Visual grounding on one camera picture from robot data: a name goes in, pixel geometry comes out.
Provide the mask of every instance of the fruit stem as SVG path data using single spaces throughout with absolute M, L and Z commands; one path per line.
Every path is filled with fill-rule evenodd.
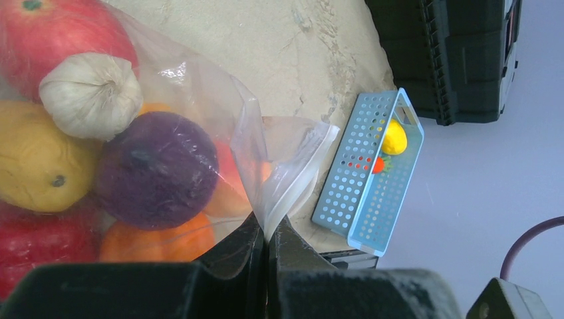
M 41 8 L 41 5 L 43 3 L 41 2 L 41 0 L 25 0 L 21 4 L 24 9 L 33 11 L 35 9 Z

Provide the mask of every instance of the purple fruit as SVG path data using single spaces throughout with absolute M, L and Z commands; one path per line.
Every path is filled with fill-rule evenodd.
M 94 190 L 120 221 L 143 230 L 173 228 L 208 204 L 218 167 L 215 146 L 196 123 L 149 112 L 104 145 Z

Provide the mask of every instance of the yellow lemon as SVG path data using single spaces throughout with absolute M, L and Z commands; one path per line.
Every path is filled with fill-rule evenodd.
M 60 131 L 38 104 L 0 101 L 0 199 L 58 213 L 92 188 L 100 145 Z
M 388 155 L 400 155 L 407 148 L 407 135 L 405 130 L 397 120 L 391 119 L 384 141 L 382 142 L 382 152 Z

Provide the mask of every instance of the red apple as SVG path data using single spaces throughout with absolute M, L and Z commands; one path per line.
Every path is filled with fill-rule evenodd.
M 243 217 L 251 213 L 252 207 L 243 186 L 237 164 L 227 143 L 214 141 L 219 162 L 219 179 L 213 196 L 204 213 L 212 217 Z M 261 164 L 263 181 L 271 173 L 270 163 Z
M 40 265 L 97 260 L 100 235 L 95 205 L 84 200 L 67 213 L 35 215 L 0 203 L 0 300 Z
M 99 0 L 1 0 L 0 72 L 39 102 L 39 83 L 70 55 L 117 56 L 137 67 L 135 49 Z

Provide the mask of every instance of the cable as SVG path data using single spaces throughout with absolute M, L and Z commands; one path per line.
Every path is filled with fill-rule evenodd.
M 503 260 L 503 264 L 501 266 L 499 277 L 503 280 L 507 280 L 507 278 L 509 277 L 509 270 L 511 269 L 515 257 L 528 242 L 530 242 L 533 238 L 540 235 L 541 233 L 544 233 L 545 231 L 558 226 L 564 226 L 564 216 L 555 217 L 544 221 L 522 234 L 507 252 L 507 255 L 505 256 L 505 259 Z

